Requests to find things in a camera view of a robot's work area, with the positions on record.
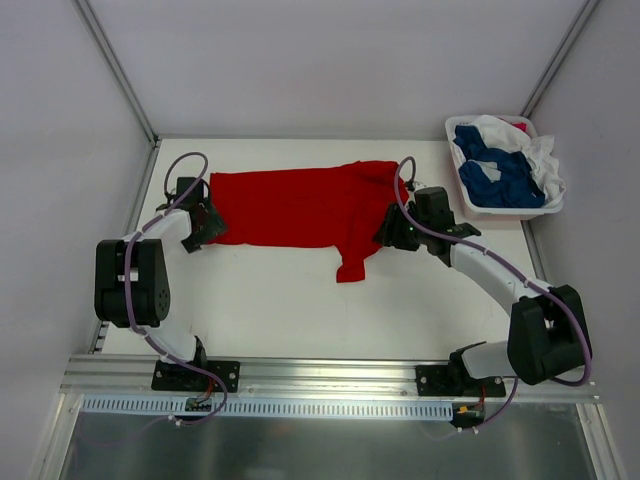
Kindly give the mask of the red t shirt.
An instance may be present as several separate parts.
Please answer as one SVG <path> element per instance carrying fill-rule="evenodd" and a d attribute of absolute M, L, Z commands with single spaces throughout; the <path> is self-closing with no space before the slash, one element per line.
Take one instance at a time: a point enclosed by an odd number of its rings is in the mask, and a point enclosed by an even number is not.
<path fill-rule="evenodd" d="M 365 261 L 379 251 L 374 235 L 388 207 L 409 199 L 396 161 L 337 167 L 215 172 L 211 203 L 227 225 L 223 245 L 328 248 L 341 256 L 338 283 L 366 278 Z"/>

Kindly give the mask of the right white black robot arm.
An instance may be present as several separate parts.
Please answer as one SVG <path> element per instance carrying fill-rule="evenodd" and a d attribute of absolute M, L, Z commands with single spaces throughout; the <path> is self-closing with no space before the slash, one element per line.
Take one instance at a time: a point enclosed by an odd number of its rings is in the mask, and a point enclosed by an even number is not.
<path fill-rule="evenodd" d="M 505 339 L 452 353 L 447 381 L 455 393 L 470 395 L 488 377 L 570 387 L 589 381 L 592 348 L 578 291 L 525 275 L 498 254 L 480 230 L 456 222 L 443 188 L 423 188 L 408 203 L 390 204 L 374 239 L 405 251 L 426 248 L 471 279 L 508 315 Z"/>

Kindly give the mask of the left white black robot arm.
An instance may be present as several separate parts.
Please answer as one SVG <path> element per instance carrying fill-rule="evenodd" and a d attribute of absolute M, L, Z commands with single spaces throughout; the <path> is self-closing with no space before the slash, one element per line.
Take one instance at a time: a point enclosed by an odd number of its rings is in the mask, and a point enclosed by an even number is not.
<path fill-rule="evenodd" d="M 181 326 L 173 305 L 168 258 L 194 254 L 224 234 L 227 226 L 211 200 L 208 183 L 180 177 L 174 193 L 139 230 L 96 247 L 94 310 L 99 320 L 141 338 L 174 368 L 174 378 L 188 390 L 208 381 L 202 341 Z"/>

